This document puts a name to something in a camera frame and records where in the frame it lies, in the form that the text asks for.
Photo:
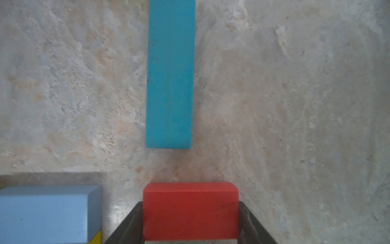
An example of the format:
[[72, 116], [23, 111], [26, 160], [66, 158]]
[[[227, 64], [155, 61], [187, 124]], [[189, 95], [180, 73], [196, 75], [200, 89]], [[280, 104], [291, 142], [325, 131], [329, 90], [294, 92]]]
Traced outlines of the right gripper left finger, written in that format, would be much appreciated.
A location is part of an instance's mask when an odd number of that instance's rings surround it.
[[143, 237], [143, 202], [138, 202], [105, 244], [145, 244]]

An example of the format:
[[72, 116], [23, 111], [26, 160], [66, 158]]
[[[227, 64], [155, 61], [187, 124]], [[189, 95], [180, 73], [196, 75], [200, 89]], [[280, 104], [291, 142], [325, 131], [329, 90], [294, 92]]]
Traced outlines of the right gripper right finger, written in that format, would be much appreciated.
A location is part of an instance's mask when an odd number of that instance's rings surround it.
[[239, 202], [238, 244], [277, 244], [271, 234], [242, 201]]

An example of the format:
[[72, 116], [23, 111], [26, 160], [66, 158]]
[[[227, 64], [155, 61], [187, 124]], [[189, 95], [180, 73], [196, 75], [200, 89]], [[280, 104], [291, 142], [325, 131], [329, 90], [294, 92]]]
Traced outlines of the yellow block short vertical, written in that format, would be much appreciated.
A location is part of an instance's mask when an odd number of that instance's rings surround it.
[[102, 244], [102, 232], [99, 230], [98, 233], [87, 244]]

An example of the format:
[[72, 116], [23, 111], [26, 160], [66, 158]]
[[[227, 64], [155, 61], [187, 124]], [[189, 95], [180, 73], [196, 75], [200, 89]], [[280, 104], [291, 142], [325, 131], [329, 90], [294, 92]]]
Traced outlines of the red block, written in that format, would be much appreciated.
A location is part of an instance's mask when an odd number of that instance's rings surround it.
[[239, 190], [232, 183], [151, 183], [143, 191], [145, 241], [236, 240]]

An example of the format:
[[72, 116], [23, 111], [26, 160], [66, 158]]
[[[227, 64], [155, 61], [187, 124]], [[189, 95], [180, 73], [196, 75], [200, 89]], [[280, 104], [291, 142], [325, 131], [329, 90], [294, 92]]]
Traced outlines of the light blue block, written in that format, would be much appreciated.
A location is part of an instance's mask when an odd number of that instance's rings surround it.
[[87, 244], [102, 227], [102, 187], [1, 190], [2, 244]]

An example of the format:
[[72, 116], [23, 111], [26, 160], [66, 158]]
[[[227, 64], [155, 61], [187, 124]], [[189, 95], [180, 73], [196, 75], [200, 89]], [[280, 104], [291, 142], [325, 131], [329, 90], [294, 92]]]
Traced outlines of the teal block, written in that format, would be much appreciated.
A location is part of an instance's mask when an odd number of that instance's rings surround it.
[[190, 149], [196, 2], [150, 1], [145, 146]]

